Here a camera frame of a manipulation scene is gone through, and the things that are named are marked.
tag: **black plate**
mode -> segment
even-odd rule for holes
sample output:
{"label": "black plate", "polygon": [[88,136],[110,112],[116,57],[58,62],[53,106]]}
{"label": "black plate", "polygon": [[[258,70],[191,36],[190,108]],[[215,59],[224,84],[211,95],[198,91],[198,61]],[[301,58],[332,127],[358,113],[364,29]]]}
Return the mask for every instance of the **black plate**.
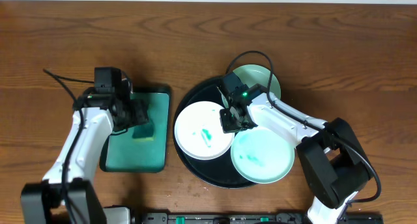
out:
{"label": "black plate", "polygon": [[185,107],[200,101],[215,102],[223,106],[222,96],[217,90],[219,83],[220,77],[208,79],[194,87],[187,93],[184,99],[182,99],[174,116],[173,138],[175,149],[188,170],[201,180],[221,188],[247,188],[255,185],[255,183],[244,178],[235,169],[230,156],[230,149],[218,158],[212,160],[198,160],[185,154],[175,140],[175,122],[177,121],[178,115]]}

